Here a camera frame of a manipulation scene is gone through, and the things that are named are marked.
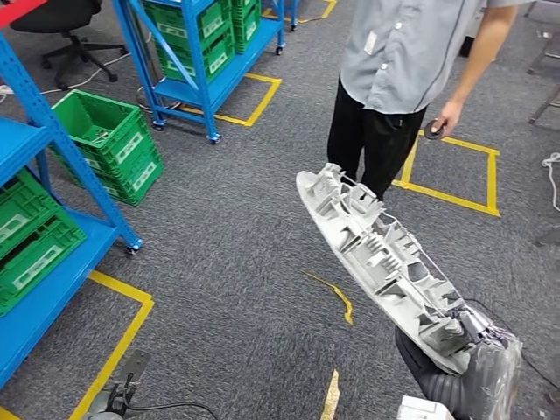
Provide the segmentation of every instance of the office chair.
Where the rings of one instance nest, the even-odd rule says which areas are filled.
[[[10,0],[0,0],[3,4],[10,3]],[[68,85],[62,81],[63,76],[70,69],[72,63],[81,58],[86,63],[91,61],[103,70],[109,77],[109,81],[116,81],[118,76],[111,72],[106,66],[94,57],[91,51],[120,50],[122,54],[127,53],[126,47],[122,44],[91,44],[86,38],[78,38],[72,34],[72,31],[89,25],[93,15],[101,10],[103,0],[48,0],[41,6],[12,22],[10,26],[14,31],[27,33],[60,33],[63,38],[68,38],[71,44],[48,52],[41,56],[41,65],[45,69],[51,69],[51,58],[66,56],[60,67],[56,72],[54,82],[57,88],[67,90]]]

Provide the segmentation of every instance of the white cable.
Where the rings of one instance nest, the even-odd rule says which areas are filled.
[[[148,36],[148,39],[146,40],[146,43],[148,44],[150,41],[152,41],[152,32],[149,33]],[[111,66],[112,64],[115,64],[118,61],[121,61],[124,58],[130,56],[130,52],[126,53],[125,55],[120,56],[117,59],[112,59],[110,61],[108,61],[106,63],[103,63],[104,66]],[[99,68],[94,72],[92,75],[89,76],[88,78],[85,79],[85,81],[82,81],[82,83],[78,83],[76,85],[72,85],[69,86],[68,89],[74,89],[74,88],[79,88],[80,86],[84,86],[87,83],[89,83],[91,81],[94,77],[97,76],[100,72],[101,69]],[[45,92],[41,92],[42,95],[47,95],[47,94],[54,94],[54,92],[62,92],[62,89],[51,89],[51,90],[45,90]],[[13,95],[14,92],[10,89],[10,87],[6,85],[2,85],[0,86],[0,103],[2,103],[5,99],[6,99],[7,95]]]
[[[550,155],[549,158],[543,160],[542,165],[545,168],[548,168],[548,177],[552,183],[552,190],[553,191],[552,196],[552,205],[560,212],[560,207],[558,206],[558,188],[556,187],[556,183],[554,182],[554,177],[552,176],[552,166],[558,162],[560,162],[560,152],[554,152]]]

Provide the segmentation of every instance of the yellow plastic scrap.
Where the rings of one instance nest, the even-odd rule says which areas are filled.
[[[304,271],[303,274],[309,278],[312,278],[314,280],[317,280],[318,282],[322,282],[322,284],[328,286],[331,290],[333,290],[337,297],[340,298],[340,300],[344,303],[344,306],[346,306],[346,312],[344,313],[344,319],[346,320],[346,322],[351,326],[354,325],[354,322],[352,320],[352,302],[348,300],[347,297],[344,296],[344,293],[341,292],[340,289],[334,286],[334,284],[328,283],[321,277],[315,276],[315,274],[308,273],[307,271]]]

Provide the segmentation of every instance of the white box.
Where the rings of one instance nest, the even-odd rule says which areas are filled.
[[[455,420],[445,405],[438,402],[403,396],[397,420]]]

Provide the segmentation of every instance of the green plastic crate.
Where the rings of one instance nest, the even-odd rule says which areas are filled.
[[[261,2],[260,0],[252,0],[248,7],[238,16],[242,16],[242,18],[234,17],[233,19],[235,51],[242,54],[257,33],[257,29],[261,21]]]
[[[169,59],[160,47],[156,48],[158,58],[162,66],[162,72],[169,79],[183,81],[175,64]],[[189,52],[174,48],[173,51],[183,64],[183,67],[190,76],[195,74],[192,59]],[[226,26],[222,34],[216,39],[207,50],[203,51],[204,67],[208,81],[212,81],[222,70],[226,68],[235,55],[233,26],[232,23]]]
[[[134,105],[72,90],[53,111],[90,166],[101,172],[128,173],[153,147],[146,121]]]
[[[115,200],[137,206],[162,173],[162,160],[155,154],[143,159],[138,169],[129,178],[118,179],[104,175],[97,177],[109,195]]]
[[[0,259],[0,316],[14,307],[85,238],[60,208]]]
[[[26,169],[0,187],[0,258],[35,230],[59,205]]]
[[[178,7],[144,1],[144,10],[170,46],[187,48],[183,12]],[[217,0],[198,15],[197,25],[201,47],[205,50],[223,26],[231,21],[231,1]]]
[[[66,168],[72,182],[78,186],[82,184],[74,175],[63,160],[60,161]],[[134,163],[131,173],[115,177],[96,172],[97,179],[111,197],[131,206],[137,206],[143,199],[151,186],[163,173],[162,158],[155,148],[150,153],[140,157]]]
[[[247,15],[252,12],[255,5],[259,10],[259,16],[260,16],[262,13],[260,0],[233,0],[231,17],[234,23],[242,22],[247,18]]]

